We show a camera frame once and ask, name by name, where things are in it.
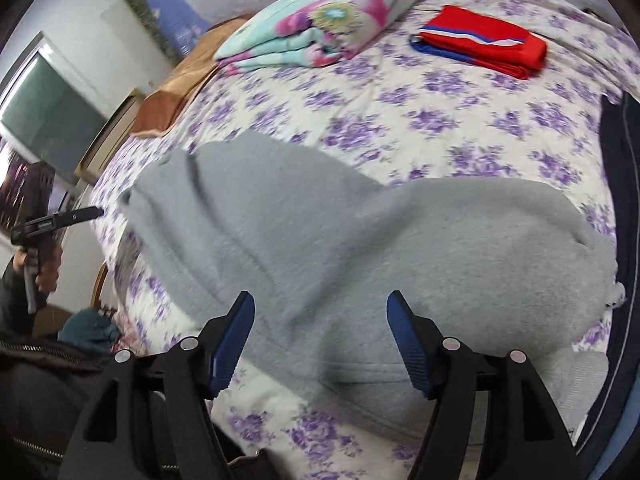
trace bed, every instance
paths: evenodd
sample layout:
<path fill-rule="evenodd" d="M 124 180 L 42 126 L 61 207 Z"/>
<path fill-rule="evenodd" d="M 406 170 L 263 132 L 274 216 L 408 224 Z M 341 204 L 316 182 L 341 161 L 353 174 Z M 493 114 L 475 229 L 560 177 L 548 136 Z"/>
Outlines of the bed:
<path fill-rule="evenodd" d="M 543 73 L 520 81 L 413 51 L 408 36 L 445 4 L 543 36 L 549 45 Z M 92 193 L 92 204 L 106 211 L 94 229 L 114 274 L 123 344 L 159 352 L 199 329 L 145 264 L 117 204 L 142 168 L 164 153 L 231 140 L 252 127 L 321 150 L 388 186 L 458 175 L 536 180 L 564 192 L 615 244 L 598 139 L 601 95 L 612 103 L 623 91 L 637 98 L 639 76 L 631 38 L 563 0 L 421 0 L 347 62 L 213 78 L 165 137 L 129 139 Z M 575 351 L 607 352 L 613 319 L 607 310 Z M 417 452 L 323 413 L 242 360 L 211 417 L 244 452 L 267 448 L 296 478 L 405 478 Z M 578 446 L 587 445 L 599 419 L 591 413 L 587 424 L 568 427 Z M 471 475 L 473 457 L 468 467 Z"/>

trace wooden furniture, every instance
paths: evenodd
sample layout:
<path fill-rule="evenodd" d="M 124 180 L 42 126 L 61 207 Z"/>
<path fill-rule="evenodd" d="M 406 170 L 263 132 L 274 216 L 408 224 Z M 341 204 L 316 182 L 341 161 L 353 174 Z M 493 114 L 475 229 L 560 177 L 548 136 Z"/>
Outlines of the wooden furniture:
<path fill-rule="evenodd" d="M 137 90 L 124 99 L 86 150 L 74 172 L 76 176 L 91 186 L 95 185 L 113 155 L 129 137 L 133 121 L 143 100 L 144 96 Z"/>
<path fill-rule="evenodd" d="M 104 280 L 107 278 L 107 273 L 109 269 L 107 269 L 107 263 L 103 262 L 100 266 L 100 270 L 98 271 L 98 275 L 95 277 L 94 283 L 94 291 L 91 294 L 91 303 L 90 306 L 98 308 L 102 306 L 100 302 L 100 295 L 102 294 L 102 288 L 104 286 Z"/>

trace red towel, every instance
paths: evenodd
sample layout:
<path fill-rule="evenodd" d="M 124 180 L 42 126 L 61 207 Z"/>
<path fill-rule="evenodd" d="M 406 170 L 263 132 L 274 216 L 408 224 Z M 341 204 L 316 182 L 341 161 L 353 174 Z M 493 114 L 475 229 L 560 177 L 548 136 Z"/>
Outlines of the red towel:
<path fill-rule="evenodd" d="M 545 64 L 546 43 L 513 23 L 445 6 L 413 41 L 416 50 L 527 79 Z"/>

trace person's hand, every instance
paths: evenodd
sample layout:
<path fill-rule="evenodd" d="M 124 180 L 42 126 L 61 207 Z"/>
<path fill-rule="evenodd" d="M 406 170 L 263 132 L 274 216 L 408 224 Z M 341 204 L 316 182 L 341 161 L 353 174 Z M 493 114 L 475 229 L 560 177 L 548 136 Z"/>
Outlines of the person's hand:
<path fill-rule="evenodd" d="M 14 271 L 18 274 L 22 273 L 22 268 L 24 267 L 24 261 L 27 257 L 27 254 L 20 249 L 18 249 L 17 253 L 14 256 Z M 58 288 L 58 277 L 59 272 L 58 269 L 62 264 L 62 247 L 56 244 L 53 249 L 52 257 L 46 261 L 42 268 L 40 269 L 40 273 L 36 277 L 36 285 L 38 286 L 38 290 L 40 292 L 55 292 Z"/>

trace blue stripe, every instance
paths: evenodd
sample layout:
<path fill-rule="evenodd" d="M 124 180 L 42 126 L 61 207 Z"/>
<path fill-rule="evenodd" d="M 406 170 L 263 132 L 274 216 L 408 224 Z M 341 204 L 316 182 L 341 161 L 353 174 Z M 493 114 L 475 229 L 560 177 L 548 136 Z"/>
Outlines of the blue stripe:
<path fill-rule="evenodd" d="M 424 43 L 423 41 L 410 41 L 409 44 L 411 45 L 412 49 L 417 50 L 418 52 L 421 52 L 423 54 L 448 57 L 449 59 L 455 59 L 456 61 L 463 61 L 465 63 L 474 62 L 474 58 L 472 58 L 471 56 L 459 54 L 457 52 L 453 52 L 452 50 L 445 50 L 444 48 L 438 48 L 428 43 Z"/>

